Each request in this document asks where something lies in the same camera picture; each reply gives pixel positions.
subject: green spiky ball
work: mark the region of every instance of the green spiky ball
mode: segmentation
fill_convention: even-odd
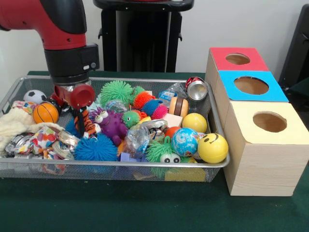
[[[134,125],[138,124],[138,122],[140,121],[140,116],[134,111],[127,111],[122,116],[122,120],[126,127],[130,129]]]
[[[136,86],[135,88],[133,88],[132,95],[129,98],[129,104],[133,105],[134,99],[136,98],[136,96],[139,95],[140,93],[144,92],[144,91],[145,90],[140,86]]]
[[[149,148],[147,149],[147,155],[146,159],[149,162],[160,162],[160,158],[164,154],[172,154],[176,153],[171,144],[170,144],[170,137],[165,137],[164,143],[160,144],[157,141],[152,141],[150,143]],[[189,162],[189,157],[180,157],[181,163],[188,163]],[[152,167],[151,168],[151,173],[153,175],[156,175],[158,178],[162,179],[165,177],[165,173],[169,170],[170,168],[161,168],[161,167]]]
[[[104,107],[108,101],[121,100],[128,104],[133,88],[124,81],[112,81],[106,83],[101,90],[101,106]]]

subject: stacked boxes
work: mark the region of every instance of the stacked boxes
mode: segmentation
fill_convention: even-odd
[[[309,159],[309,132],[254,48],[211,48],[210,83],[231,162],[231,195],[291,196]]]

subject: red can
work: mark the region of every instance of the red can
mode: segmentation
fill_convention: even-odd
[[[205,81],[198,76],[190,77],[185,84],[185,88],[188,97],[193,101],[201,101],[206,98],[208,94]]]

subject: white cloth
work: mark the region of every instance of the white cloth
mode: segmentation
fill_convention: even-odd
[[[5,147],[15,136],[24,132],[36,133],[45,125],[63,130],[61,126],[54,123],[36,124],[33,117],[24,110],[11,109],[9,113],[0,117],[0,156],[5,155]]]

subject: blue globe ball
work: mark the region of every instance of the blue globe ball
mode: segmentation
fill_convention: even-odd
[[[178,155],[187,157],[197,152],[198,133],[190,128],[181,128],[172,138],[172,147]]]

